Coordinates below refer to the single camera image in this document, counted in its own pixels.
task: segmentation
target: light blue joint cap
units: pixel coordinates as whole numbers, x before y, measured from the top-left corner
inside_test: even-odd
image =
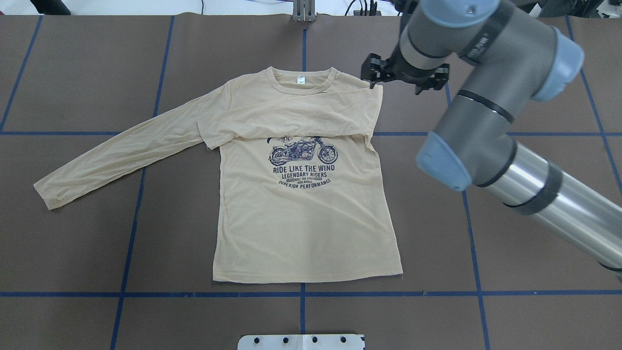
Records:
[[[417,165],[436,180],[458,192],[464,191],[473,180],[451,147],[437,133],[431,132],[417,154]]]
[[[559,95],[579,73],[585,54],[577,43],[565,37],[555,29],[555,58],[549,76],[542,87],[532,97],[535,101],[548,101]]]
[[[440,26],[464,28],[489,18],[499,7],[499,0],[421,0],[419,6]]]

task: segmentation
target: motorcycle wheel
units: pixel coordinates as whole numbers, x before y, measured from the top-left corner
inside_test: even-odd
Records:
[[[333,164],[337,160],[337,150],[334,146],[327,144],[324,148],[320,148],[317,157],[324,164]]]
[[[285,147],[275,147],[274,149],[272,149],[272,152],[270,153],[270,157],[268,158],[268,160],[270,160],[270,163],[272,163],[272,165],[274,166],[281,166],[285,163],[287,163],[286,161],[276,161],[274,160],[274,158],[280,158],[283,156],[283,151],[285,151]]]

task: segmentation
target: white floor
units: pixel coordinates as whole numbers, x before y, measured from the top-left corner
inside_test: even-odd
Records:
[[[316,0],[318,13],[343,16],[351,0]],[[76,15],[173,15],[183,12],[201,13],[201,0],[63,0]],[[203,0],[204,14],[292,14],[291,1],[280,0]],[[349,15],[359,10],[359,1],[352,5]],[[379,1],[378,10],[384,16],[396,16],[389,1]],[[38,14],[29,0],[0,0],[5,14]]]

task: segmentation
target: neckline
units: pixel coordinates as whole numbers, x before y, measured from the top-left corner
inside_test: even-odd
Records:
[[[333,82],[335,81],[335,77],[337,75],[337,69],[333,67],[330,67],[329,69],[321,70],[318,72],[295,72],[291,70],[281,70],[281,69],[276,69],[274,67],[268,67],[265,72],[273,88],[275,88],[276,90],[282,93],[288,93],[290,95],[313,95],[316,93],[320,93],[328,89],[333,84]],[[313,88],[289,88],[289,87],[285,87],[281,85],[276,80],[276,77],[274,76],[275,73],[281,74],[281,75],[290,75],[290,76],[303,75],[307,77],[318,76],[318,75],[328,75],[328,78],[324,80],[324,82],[322,82],[320,85],[317,85],[316,87],[313,87]]]

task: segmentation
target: gray table surface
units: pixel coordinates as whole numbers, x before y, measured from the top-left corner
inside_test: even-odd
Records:
[[[513,135],[622,204],[622,22],[546,19],[583,75]],[[372,142],[404,274],[340,283],[211,280],[218,151],[186,149],[48,211],[32,184],[158,113],[268,66],[358,75],[396,17],[0,16],[0,348],[235,349],[243,334],[359,333],[367,349],[619,349],[622,285],[477,188],[414,156],[466,79],[384,84]]]

